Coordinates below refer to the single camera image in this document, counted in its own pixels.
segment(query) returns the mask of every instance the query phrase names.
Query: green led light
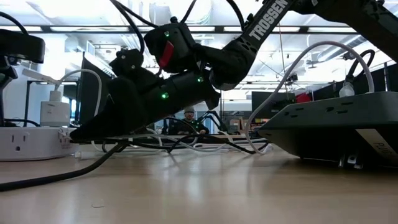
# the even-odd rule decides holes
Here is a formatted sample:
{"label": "green led light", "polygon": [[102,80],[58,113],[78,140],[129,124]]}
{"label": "green led light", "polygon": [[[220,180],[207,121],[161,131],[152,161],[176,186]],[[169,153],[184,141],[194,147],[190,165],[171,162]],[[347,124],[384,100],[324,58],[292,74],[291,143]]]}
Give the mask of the green led light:
{"label": "green led light", "polygon": [[163,93],[163,94],[162,94],[162,98],[163,98],[163,99],[167,99],[168,97],[169,97],[169,94],[168,94],[168,93]]}

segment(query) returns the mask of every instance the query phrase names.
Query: wooden table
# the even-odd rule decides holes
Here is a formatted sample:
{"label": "wooden table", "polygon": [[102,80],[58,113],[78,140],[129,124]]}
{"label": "wooden table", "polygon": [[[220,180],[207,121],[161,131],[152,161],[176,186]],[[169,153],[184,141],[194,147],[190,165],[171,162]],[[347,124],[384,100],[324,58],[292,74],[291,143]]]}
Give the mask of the wooden table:
{"label": "wooden table", "polygon": [[[90,163],[2,162],[0,182]],[[84,177],[0,193],[0,223],[397,223],[397,176],[304,164],[278,149],[119,157]]]}

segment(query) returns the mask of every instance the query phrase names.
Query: robotic arm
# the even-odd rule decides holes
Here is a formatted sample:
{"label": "robotic arm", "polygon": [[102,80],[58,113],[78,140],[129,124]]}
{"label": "robotic arm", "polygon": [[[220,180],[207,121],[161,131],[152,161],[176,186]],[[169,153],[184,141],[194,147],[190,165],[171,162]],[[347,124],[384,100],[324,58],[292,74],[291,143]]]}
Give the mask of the robotic arm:
{"label": "robotic arm", "polygon": [[160,68],[176,73],[163,79],[141,67],[138,50],[122,50],[111,66],[118,76],[108,83],[110,97],[102,113],[71,133],[73,139],[131,134],[186,106],[218,105],[219,90],[232,90],[249,72],[257,52],[289,10],[344,22],[398,61],[398,18],[375,0],[265,0],[250,14],[244,32],[223,49],[196,44],[189,28],[177,21],[145,36]]}

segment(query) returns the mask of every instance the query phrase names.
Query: ceiling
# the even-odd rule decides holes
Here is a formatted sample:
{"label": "ceiling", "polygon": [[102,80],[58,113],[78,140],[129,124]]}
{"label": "ceiling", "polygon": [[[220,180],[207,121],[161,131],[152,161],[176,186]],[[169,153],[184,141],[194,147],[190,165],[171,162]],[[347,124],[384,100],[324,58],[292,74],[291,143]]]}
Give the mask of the ceiling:
{"label": "ceiling", "polygon": [[[183,17],[190,1],[178,0],[120,0],[125,6],[140,14],[147,20],[156,24],[169,22],[171,16]],[[249,13],[255,13],[261,6],[261,1],[235,0],[244,17]],[[391,12],[398,12],[398,1],[386,0],[385,7]],[[117,26],[126,25],[126,21],[108,0],[1,0],[0,11],[14,16],[22,24],[28,26],[56,25],[56,26]],[[134,22],[143,25],[137,19]],[[225,0],[199,0],[193,8],[187,23],[208,26],[238,26],[237,17]],[[11,25],[7,20],[0,18],[1,25]],[[300,15],[296,12],[288,12],[280,22],[281,26],[346,26],[335,22],[328,22],[314,15]],[[131,34],[67,34],[69,37],[77,38],[78,43],[85,47],[90,41],[96,49],[96,56],[106,62],[114,58],[114,54],[120,47],[138,47],[135,35]],[[197,40],[204,45],[222,48],[237,34],[195,34]],[[354,36],[346,34],[330,35],[303,35],[303,34],[272,34],[262,45],[255,63],[253,64],[245,81],[277,81],[284,74],[284,70],[296,59],[296,57],[309,45],[323,40],[334,40],[344,42]],[[362,44],[367,48],[374,48],[369,43]],[[324,63],[307,65],[306,60],[316,61],[318,53],[328,50],[330,46],[318,47],[302,61],[295,71],[299,75],[299,81],[303,82],[330,82],[342,80],[344,73],[337,73],[348,69],[352,62],[344,62],[333,58]],[[146,65],[155,66],[153,57],[146,51]],[[240,85],[251,88],[252,85]],[[275,85],[259,85],[255,88],[271,90]]]}

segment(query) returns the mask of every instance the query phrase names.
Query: power strip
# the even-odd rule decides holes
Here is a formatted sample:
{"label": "power strip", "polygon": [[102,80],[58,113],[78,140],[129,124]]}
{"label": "power strip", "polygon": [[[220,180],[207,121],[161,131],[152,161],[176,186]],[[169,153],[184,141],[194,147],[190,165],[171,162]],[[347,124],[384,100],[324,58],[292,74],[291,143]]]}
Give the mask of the power strip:
{"label": "power strip", "polygon": [[35,161],[67,156],[78,144],[70,143],[73,128],[0,128],[0,161]]}

